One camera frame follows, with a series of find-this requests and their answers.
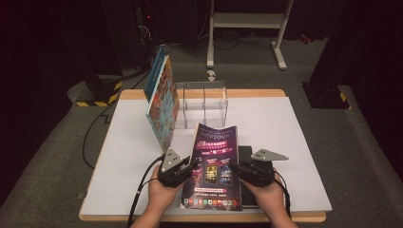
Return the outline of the person's right hand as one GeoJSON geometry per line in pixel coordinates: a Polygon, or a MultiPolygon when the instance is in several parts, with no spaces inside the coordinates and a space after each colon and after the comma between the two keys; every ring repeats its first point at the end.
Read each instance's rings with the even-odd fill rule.
{"type": "Polygon", "coordinates": [[[246,180],[241,180],[241,183],[255,196],[259,208],[272,223],[289,218],[284,205],[282,181],[278,174],[275,175],[275,180],[278,182],[274,181],[264,187],[257,187],[246,180]]]}

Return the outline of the black stand with striped base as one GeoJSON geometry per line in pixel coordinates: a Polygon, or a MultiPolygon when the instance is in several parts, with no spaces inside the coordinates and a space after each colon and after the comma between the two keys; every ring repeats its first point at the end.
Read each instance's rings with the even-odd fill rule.
{"type": "Polygon", "coordinates": [[[64,38],[67,50],[85,82],[75,103],[78,106],[108,106],[117,99],[122,82],[99,74],[106,64],[102,51],[107,44],[101,15],[101,0],[62,0],[64,38]]]}
{"type": "Polygon", "coordinates": [[[312,108],[346,109],[345,83],[369,105],[403,105],[403,0],[344,1],[302,87],[312,108]]]}

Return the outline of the person's left hand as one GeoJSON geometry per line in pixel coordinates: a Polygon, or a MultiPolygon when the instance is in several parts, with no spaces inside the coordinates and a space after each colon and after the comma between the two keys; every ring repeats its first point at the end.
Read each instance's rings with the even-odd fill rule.
{"type": "Polygon", "coordinates": [[[158,180],[160,166],[157,165],[152,173],[151,179],[148,183],[148,204],[145,213],[155,220],[160,220],[165,211],[174,202],[178,192],[182,189],[183,184],[179,186],[167,187],[158,180]]]}

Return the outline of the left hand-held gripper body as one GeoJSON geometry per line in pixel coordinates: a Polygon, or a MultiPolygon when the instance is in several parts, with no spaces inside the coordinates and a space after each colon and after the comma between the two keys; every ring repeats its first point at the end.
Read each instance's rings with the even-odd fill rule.
{"type": "Polygon", "coordinates": [[[158,181],[171,188],[176,188],[190,178],[191,173],[186,173],[185,168],[189,164],[182,163],[182,157],[169,148],[163,158],[158,173],[158,181]]]}

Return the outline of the black hardcover book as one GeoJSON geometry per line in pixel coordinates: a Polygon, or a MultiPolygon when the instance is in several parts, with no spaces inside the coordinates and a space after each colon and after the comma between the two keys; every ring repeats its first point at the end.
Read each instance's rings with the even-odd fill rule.
{"type": "MultiPolygon", "coordinates": [[[[239,162],[238,167],[240,169],[240,176],[243,177],[247,175],[248,180],[253,180],[256,177],[256,166],[251,158],[252,147],[249,145],[241,145],[239,147],[239,162]]],[[[241,186],[241,199],[243,209],[256,209],[258,204],[256,202],[253,193],[243,184],[241,186]]]]}

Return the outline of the light blue picture book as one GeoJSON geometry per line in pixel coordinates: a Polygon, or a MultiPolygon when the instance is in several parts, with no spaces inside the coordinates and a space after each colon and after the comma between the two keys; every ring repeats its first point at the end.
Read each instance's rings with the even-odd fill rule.
{"type": "Polygon", "coordinates": [[[146,111],[146,118],[163,153],[171,145],[179,108],[170,58],[165,55],[146,111]]]}

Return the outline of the purple softcover book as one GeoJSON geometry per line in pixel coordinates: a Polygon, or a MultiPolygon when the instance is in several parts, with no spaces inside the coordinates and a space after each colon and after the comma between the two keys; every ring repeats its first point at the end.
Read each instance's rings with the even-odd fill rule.
{"type": "Polygon", "coordinates": [[[182,188],[185,209],[240,211],[240,177],[232,168],[239,161],[238,130],[199,123],[191,155],[193,167],[182,188]]]}

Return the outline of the white metal stand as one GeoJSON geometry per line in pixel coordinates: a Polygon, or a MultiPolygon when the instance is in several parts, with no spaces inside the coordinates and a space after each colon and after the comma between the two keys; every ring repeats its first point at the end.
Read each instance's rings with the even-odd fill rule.
{"type": "Polygon", "coordinates": [[[293,4],[294,0],[287,0],[287,5],[283,13],[215,12],[215,0],[210,0],[206,67],[214,67],[214,29],[276,29],[278,36],[277,39],[271,43],[271,46],[278,63],[278,68],[280,70],[286,70],[287,65],[280,50],[280,46],[293,4]]]}

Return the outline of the clear acrylic book rack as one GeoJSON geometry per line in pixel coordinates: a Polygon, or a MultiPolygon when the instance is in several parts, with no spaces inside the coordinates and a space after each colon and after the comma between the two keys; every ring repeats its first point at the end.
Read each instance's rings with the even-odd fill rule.
{"type": "Polygon", "coordinates": [[[176,83],[180,99],[177,129],[193,129],[196,124],[225,127],[228,108],[224,81],[176,83]]]}

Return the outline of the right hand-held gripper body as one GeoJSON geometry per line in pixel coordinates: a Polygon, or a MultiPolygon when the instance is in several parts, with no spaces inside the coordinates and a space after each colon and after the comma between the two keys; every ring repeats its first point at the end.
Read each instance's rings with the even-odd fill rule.
{"type": "Polygon", "coordinates": [[[273,162],[288,160],[287,156],[267,149],[253,152],[251,148],[241,148],[236,170],[241,179],[257,187],[264,187],[275,179],[273,162]]]}

